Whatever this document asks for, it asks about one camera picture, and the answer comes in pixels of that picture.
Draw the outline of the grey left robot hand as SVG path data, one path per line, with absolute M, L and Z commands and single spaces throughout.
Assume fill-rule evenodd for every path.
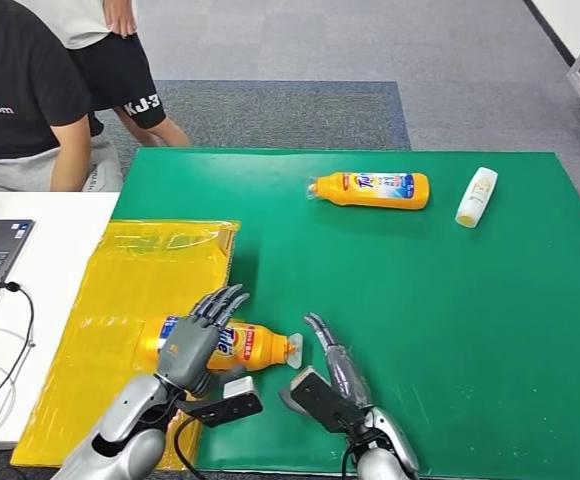
M 244 377 L 245 368 L 240 365 L 223 373 L 207 367 L 221 333 L 249 297 L 241 289 L 240 284 L 226 286 L 199 300 L 167 338 L 158 355 L 156 375 L 196 398 Z

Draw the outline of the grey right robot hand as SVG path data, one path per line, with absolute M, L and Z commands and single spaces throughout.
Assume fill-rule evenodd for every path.
M 286 407 L 323 425 L 340 419 L 356 423 L 372 406 L 369 390 L 349 351 L 320 316 L 310 312 L 304 322 L 310 326 L 321 346 L 328 377 L 309 365 L 279 395 Z

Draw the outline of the person's hand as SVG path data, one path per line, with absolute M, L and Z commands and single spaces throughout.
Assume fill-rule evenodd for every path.
M 132 0 L 103 0 L 106 26 L 109 31 L 126 38 L 137 30 Z

